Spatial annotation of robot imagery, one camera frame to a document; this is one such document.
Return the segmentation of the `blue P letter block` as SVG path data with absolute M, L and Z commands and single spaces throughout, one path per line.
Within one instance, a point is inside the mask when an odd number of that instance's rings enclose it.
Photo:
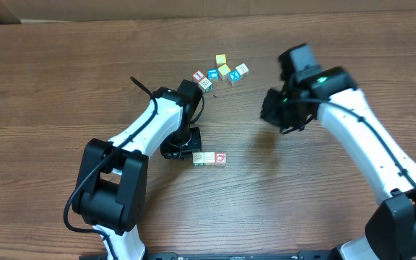
M 215 152 L 205 152 L 204 153 L 204 165 L 213 166 L 216 163 Z

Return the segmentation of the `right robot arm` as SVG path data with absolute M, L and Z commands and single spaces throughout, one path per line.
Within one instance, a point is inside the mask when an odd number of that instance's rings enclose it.
M 362 236 L 335 246 L 325 259 L 415 258 L 416 162 L 376 118 L 343 67 L 322 69 L 306 43 L 286 50 L 278 62 L 284 85 L 268 90 L 261 119 L 281 134 L 317 120 L 352 158 L 378 205 Z

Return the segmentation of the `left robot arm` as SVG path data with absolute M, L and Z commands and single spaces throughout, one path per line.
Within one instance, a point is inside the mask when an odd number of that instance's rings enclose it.
M 84 148 L 75 190 L 64 208 L 65 226 L 95 233 L 104 242 L 101 259 L 146 259 L 137 224 L 144 208 L 148 163 L 159 151 L 184 160 L 202 149 L 194 126 L 204 109 L 198 84 L 183 80 L 177 90 L 160 87 L 132 125 L 107 141 Z

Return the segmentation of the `red O letter block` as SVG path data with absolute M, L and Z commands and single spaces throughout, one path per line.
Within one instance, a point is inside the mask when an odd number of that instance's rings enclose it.
M 227 154 L 225 152 L 216 152 L 215 154 L 215 162 L 216 166 L 225 167 L 227 164 Z

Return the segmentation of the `white patterned wooden block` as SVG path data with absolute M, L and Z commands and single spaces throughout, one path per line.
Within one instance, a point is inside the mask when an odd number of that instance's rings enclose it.
M 204 153 L 203 152 L 194 152 L 193 154 L 193 165 L 195 166 L 204 166 Z

